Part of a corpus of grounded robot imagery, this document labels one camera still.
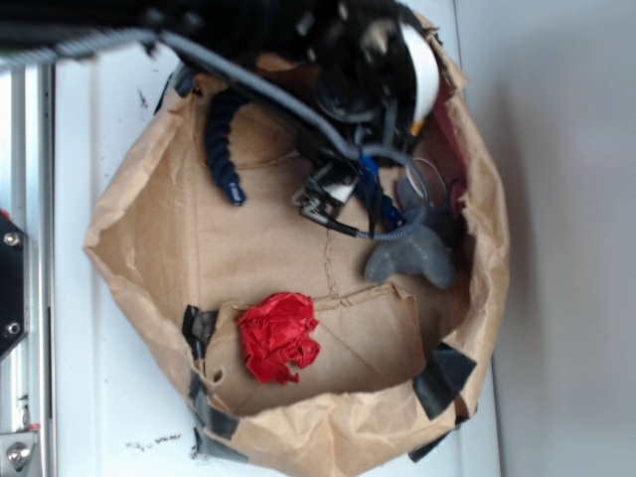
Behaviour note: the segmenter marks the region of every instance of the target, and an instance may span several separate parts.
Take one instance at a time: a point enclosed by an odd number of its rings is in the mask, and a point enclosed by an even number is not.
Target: red fabric
[[[238,318],[240,341],[247,368],[262,383],[298,383],[287,363],[311,365],[320,345],[309,338],[318,326],[313,300],[300,293],[274,293]]]

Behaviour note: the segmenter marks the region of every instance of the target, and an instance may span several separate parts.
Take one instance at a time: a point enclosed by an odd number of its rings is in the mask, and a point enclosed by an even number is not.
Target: white wall
[[[455,4],[510,208],[504,475],[636,475],[636,2]]]

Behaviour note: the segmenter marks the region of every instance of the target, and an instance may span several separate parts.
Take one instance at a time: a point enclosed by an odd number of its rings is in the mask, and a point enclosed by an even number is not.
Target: white plastic part
[[[439,68],[432,49],[411,25],[401,24],[401,34],[415,69],[417,95],[413,124],[419,124],[433,109],[439,94]]]

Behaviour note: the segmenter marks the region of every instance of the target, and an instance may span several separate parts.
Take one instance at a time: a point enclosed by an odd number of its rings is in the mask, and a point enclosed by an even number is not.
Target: blue flexible hose
[[[242,205],[246,196],[240,187],[240,177],[230,158],[231,123],[239,108],[249,100],[233,89],[217,94],[210,103],[205,131],[206,164],[212,179],[235,206]]]

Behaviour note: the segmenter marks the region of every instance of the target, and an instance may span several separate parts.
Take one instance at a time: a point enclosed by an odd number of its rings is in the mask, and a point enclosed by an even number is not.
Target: wire
[[[423,164],[426,164],[428,167],[430,167],[435,172],[435,175],[437,176],[437,178],[439,179],[439,182],[441,183],[441,187],[443,187],[443,189],[444,189],[444,196],[446,196],[448,194],[448,188],[446,187],[446,183],[444,182],[444,178],[442,177],[441,173],[439,172],[439,169],[437,169],[437,167],[432,162],[430,162],[428,159],[424,159],[423,157],[413,157],[413,162],[421,162]],[[408,169],[406,169],[406,178],[408,179],[408,183],[413,188],[415,193],[418,194],[421,199],[423,199],[424,198],[424,194],[422,193],[422,191],[420,189],[417,188],[417,186],[413,182],[413,178],[410,175],[410,170],[408,170]]]
[[[409,156],[406,156],[396,149],[383,144],[367,144],[362,146],[362,148],[356,147],[355,145],[347,142],[323,116],[280,87],[252,74],[244,68],[235,65],[220,55],[217,55],[216,53],[180,35],[163,32],[160,35],[160,39],[164,44],[175,50],[175,52],[194,61],[199,65],[199,67],[209,73],[214,73],[229,82],[239,82],[252,94],[257,93],[262,95],[284,109],[292,112],[293,115],[300,118],[308,125],[318,129],[318,131],[326,137],[331,145],[344,158],[353,162],[359,162],[362,153],[362,155],[368,155],[371,157],[384,157],[386,159],[391,159],[406,169],[410,169],[421,187],[421,192],[424,198],[415,221],[387,234],[370,234],[367,232],[357,231],[356,237],[376,240],[403,239],[404,237],[412,234],[415,231],[415,228],[423,221],[428,208],[428,189],[426,187],[424,177]]]
[[[271,100],[289,114],[305,122],[306,125],[317,129],[344,159],[359,162],[362,153],[362,155],[371,157],[391,159],[410,170],[419,183],[424,198],[415,221],[387,234],[372,235],[356,231],[356,237],[376,240],[402,239],[414,232],[417,225],[423,221],[428,208],[428,190],[424,177],[410,157],[382,144],[368,144],[362,148],[350,144],[327,119],[292,94],[181,35],[171,32],[161,32],[157,35],[151,30],[136,28],[107,30],[96,35],[62,42],[53,49],[44,48],[4,58],[2,59],[3,64],[0,64],[0,73],[30,64],[53,63],[58,58],[84,58],[97,51],[129,42],[141,42],[148,47],[156,41],[164,43],[177,54],[194,61],[203,70],[216,74],[230,83],[240,83],[242,86],[240,90],[246,92],[248,96],[252,96],[251,99],[258,99],[254,96],[259,95]]]

